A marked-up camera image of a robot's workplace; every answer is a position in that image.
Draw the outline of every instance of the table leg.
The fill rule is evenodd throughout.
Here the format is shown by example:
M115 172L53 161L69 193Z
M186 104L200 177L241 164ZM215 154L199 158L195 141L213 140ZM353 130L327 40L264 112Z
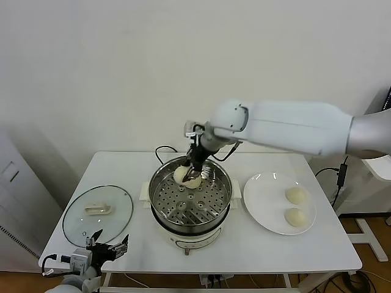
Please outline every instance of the table leg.
M110 285L111 273L106 273L104 276L103 287L108 287Z
M313 291L317 286L327 281L333 275L335 275L335 272L309 274L307 278L299 283L298 288L300 293L308 293Z
M367 221L365 221L365 219L356 219L356 222L360 227L362 233L348 234L350 241L353 244L369 244L373 252L375 253L378 261L389 261L389 258L381 247L375 234L373 234Z
M287 273L283 274L283 280L286 288L292 288L291 280L289 280L289 275Z

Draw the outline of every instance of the robotic arm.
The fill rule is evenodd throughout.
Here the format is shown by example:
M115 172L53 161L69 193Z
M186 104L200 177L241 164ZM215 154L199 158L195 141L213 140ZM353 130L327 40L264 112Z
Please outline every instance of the robotic arm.
M187 161L191 168L183 181L199 176L208 156L243 141L313 156L384 156L391 153L390 126L391 109L352 117L319 102L226 101L204 125L186 123L185 135L193 143Z
M42 275L46 278L64 276L60 285L48 290L46 293L91 293L100 287L101 268L106 261L114 261L128 251L127 235L120 243L115 245L97 242L102 230L95 232L91 238L86 239L86 248L77 248L71 256L48 255L42 262ZM45 272L47 259L57 259L67 262L70 271L54 273L53 270Z

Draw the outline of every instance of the metal pot rim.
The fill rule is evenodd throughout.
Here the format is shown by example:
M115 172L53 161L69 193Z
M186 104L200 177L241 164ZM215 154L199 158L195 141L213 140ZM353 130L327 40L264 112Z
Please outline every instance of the metal pot rim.
M153 181L153 178L164 168L166 167L167 165L169 165L170 163L172 162L175 162L175 161L178 161L179 159L184 159L186 158L186 156L179 156L179 157L175 157L169 161L167 161L166 163L164 163L162 166L160 166L155 172L154 174L152 175L151 177L151 180L149 181L149 185L148 185L148 197L149 197L149 200L150 200L150 203L151 203L151 207L154 209L155 212L157 212L158 208L154 205L153 203L153 199L152 199L152 194L151 194L151 184L152 184L152 181ZM216 163L215 161L211 160L211 159L206 159L205 162L209 162L213 165L215 165L216 167L218 167L222 173L227 177L228 179L228 182L229 182L229 190L230 190L230 198L229 200L231 199L232 197L232 182L231 182L231 178L229 177L228 173L224 170L223 167L221 167L218 163ZM222 215L223 213L226 214L227 211L229 211L229 206L230 206L230 203L228 202L228 204L225 206L225 208L221 211L220 215ZM202 226L202 225L205 225L206 223L198 223L198 224L194 224L194 225L182 225L180 223L175 223L175 222L170 222L171 225L175 225L175 226L178 226L178 227L184 227L184 226L188 226L188 227L197 227L197 226Z

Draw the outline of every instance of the white wall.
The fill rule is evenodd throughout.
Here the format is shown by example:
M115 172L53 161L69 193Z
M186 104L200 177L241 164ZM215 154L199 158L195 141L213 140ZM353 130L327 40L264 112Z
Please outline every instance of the white wall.
M39 272L38 259L0 232L0 271Z
M0 125L64 205L94 152L184 150L185 120L207 120L226 98L364 112L390 82L390 9L388 0L3 0Z
M7 176L4 170L13 171ZM25 237L26 245L40 254L63 210L3 133L0 171L0 224L16 237Z

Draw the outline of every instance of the perforated steamer tray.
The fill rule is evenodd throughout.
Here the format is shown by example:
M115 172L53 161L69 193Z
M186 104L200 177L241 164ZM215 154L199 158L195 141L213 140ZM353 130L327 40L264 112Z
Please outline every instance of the perforated steamer tray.
M170 181L173 181L173 179L172 178L171 179L170 178L167 179L167 183L171 185L172 182L170 182ZM238 204L237 204L236 201L240 200L240 198L242 198L242 194L241 194L241 191L240 191L239 182L237 180L235 180L235 179L231 179L231 183L232 183L232 196L231 196L231 202L230 202L230 209L237 209L238 208ZM204 188L202 190L202 196L201 196L200 200L203 201L203 202L206 201L208 204L211 204L211 206L213 208L215 208L214 207L215 203L212 203L212 199L214 200L214 202L216 202L216 199L217 199L216 197L219 197L221 199L221 196L223 196L223 194L220 195L220 192L223 191L223 188L220 188L219 185L216 184L216 183L214 184L216 186L211 185L211 183L209 181L204 181L202 184L205 185L205 186L200 186L199 187L201 189ZM149 188L149 182L142 183L141 192L140 192L140 201L144 202L144 208L145 209L150 209L151 208L151 203L150 203L149 194L148 194L148 188ZM187 188L185 188L185 189L187 190L187 193L181 195L181 198L182 198L182 196L186 196L188 198L188 192L192 192L192 189L187 189ZM175 192L175 190L170 190L170 189L166 189L166 190L169 190L171 193L172 193L172 191L174 191L174 193L172 193L172 194L174 194L174 197L177 200L180 200L180 196L179 196L179 194L181 193L180 191ZM194 192L194 194L196 194L197 192L201 192L201 190L195 189L195 190L193 190L193 192ZM177 203L176 199L174 199L172 197L172 202L171 203L175 203L176 204Z

